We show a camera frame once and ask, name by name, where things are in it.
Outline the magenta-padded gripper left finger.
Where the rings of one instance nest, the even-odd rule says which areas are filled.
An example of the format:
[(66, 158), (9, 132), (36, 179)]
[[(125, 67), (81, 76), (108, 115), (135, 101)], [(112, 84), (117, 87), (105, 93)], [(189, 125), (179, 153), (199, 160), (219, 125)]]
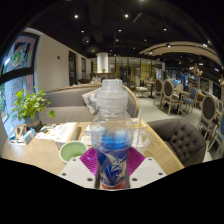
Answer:
[(79, 158), (71, 158), (59, 173), (64, 178), (84, 188), (99, 187), (98, 158), (93, 148), (87, 150)]

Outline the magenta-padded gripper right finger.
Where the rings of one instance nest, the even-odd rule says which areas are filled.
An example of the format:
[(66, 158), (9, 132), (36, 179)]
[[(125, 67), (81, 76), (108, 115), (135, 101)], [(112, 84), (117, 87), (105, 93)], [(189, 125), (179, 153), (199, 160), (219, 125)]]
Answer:
[(144, 157), (134, 148), (129, 151), (126, 170), (131, 189), (143, 187), (166, 176), (153, 157)]

